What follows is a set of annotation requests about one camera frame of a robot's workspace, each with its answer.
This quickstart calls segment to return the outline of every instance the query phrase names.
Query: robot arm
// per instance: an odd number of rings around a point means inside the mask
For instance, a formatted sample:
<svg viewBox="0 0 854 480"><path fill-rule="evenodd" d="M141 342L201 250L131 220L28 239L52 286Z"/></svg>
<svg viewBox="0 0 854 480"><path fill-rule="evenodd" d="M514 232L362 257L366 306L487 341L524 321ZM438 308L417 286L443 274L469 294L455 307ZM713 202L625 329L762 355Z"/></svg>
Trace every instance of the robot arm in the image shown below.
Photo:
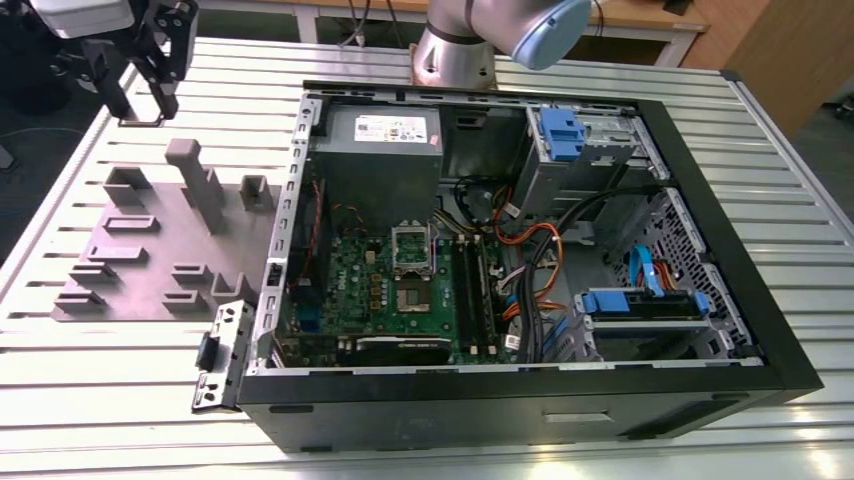
<svg viewBox="0 0 854 480"><path fill-rule="evenodd" d="M533 70L550 67L578 42L590 10L590 0L431 0L417 83L490 88L494 48Z"/></svg>
<svg viewBox="0 0 854 480"><path fill-rule="evenodd" d="M111 71L107 52L114 49L149 81L161 108L161 119L178 113L175 90L187 75L197 32L195 0L28 0L18 14L38 16L63 39L60 63L78 81L98 91L110 113L133 120L135 112ZM155 34L171 42L170 54L161 49Z"/></svg>

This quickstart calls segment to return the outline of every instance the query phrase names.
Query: floor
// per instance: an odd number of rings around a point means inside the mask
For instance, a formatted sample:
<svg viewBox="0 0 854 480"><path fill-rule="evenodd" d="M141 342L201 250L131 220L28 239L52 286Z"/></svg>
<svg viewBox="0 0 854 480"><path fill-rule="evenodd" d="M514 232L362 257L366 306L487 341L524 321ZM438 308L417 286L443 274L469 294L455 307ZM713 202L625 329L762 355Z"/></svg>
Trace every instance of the floor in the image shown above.
<svg viewBox="0 0 854 480"><path fill-rule="evenodd" d="M269 19L253 18L261 14L242 15L203 11L199 35L246 38L249 24L254 25L253 38L298 40L295 22L283 20L274 24ZM417 41L421 28L402 25L405 42ZM322 19L319 34L325 43L341 41L349 35L349 21ZM367 34L371 45L397 46L387 23L371 24ZM95 94L79 88L72 92L68 105L44 116L22 115L0 101L0 147L15 158L12 168L0 169L0 264L99 108ZM821 109L797 134L794 144L844 211L854 218L854 122L837 120L832 109Z"/></svg>

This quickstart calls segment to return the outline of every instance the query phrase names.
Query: power supply label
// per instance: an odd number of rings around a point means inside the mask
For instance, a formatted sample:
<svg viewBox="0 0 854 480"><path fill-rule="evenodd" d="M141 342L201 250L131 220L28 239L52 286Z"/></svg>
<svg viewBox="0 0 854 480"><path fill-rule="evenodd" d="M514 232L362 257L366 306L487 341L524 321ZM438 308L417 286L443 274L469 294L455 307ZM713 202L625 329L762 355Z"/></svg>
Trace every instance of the power supply label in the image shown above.
<svg viewBox="0 0 854 480"><path fill-rule="evenodd" d="M427 119L425 117L357 117L357 142L427 143Z"/></svg>

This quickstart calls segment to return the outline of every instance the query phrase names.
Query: slotted aluminum surface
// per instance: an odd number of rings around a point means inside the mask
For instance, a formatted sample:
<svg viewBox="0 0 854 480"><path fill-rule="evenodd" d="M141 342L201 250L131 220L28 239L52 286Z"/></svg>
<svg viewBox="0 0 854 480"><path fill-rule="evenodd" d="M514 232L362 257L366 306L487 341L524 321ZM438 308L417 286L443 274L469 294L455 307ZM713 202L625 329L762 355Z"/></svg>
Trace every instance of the slotted aluminum surface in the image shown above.
<svg viewBox="0 0 854 480"><path fill-rule="evenodd" d="M58 323L52 301L109 201L114 166L178 181L163 152L197 138L221 182L281 184L302 81L409 82L386 49L199 39L182 109L158 129L102 113L0 271L0 472L122 478L840 478L854 471L852 227L802 162L717 72L498 62L505 90L661 100L701 163L826 388L672 441L286 456L237 415L191 416L203 323ZM147 95L133 76L133 91Z"/></svg>

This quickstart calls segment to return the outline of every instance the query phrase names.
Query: ram slot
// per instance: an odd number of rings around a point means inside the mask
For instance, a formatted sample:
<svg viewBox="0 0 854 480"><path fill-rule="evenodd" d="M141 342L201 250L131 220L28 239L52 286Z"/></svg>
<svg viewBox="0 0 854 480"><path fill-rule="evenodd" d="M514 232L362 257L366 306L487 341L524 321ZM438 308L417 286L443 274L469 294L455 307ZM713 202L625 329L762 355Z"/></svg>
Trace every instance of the ram slot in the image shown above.
<svg viewBox="0 0 854 480"><path fill-rule="evenodd" d="M483 307L485 285L483 275L486 272L481 265L481 255L478 255L479 245L470 243L466 246L466 274L469 275L469 293L471 295L471 314L478 335L479 353L486 355L489 345L489 330L486 326L487 316Z"/></svg>
<svg viewBox="0 0 854 480"><path fill-rule="evenodd" d="M474 316L471 312L471 288L469 288L469 268L466 245L461 242L451 248L451 273L454 277L454 307L457 311L457 335L459 348L470 351L475 343Z"/></svg>
<svg viewBox="0 0 854 480"><path fill-rule="evenodd" d="M498 351L495 348L495 312L493 311L493 286L490 284L490 268L489 257L486 254L486 245L483 242L478 243L478 262L481 269L481 298L483 299L483 318L481 323L486 330L486 353L494 355Z"/></svg>

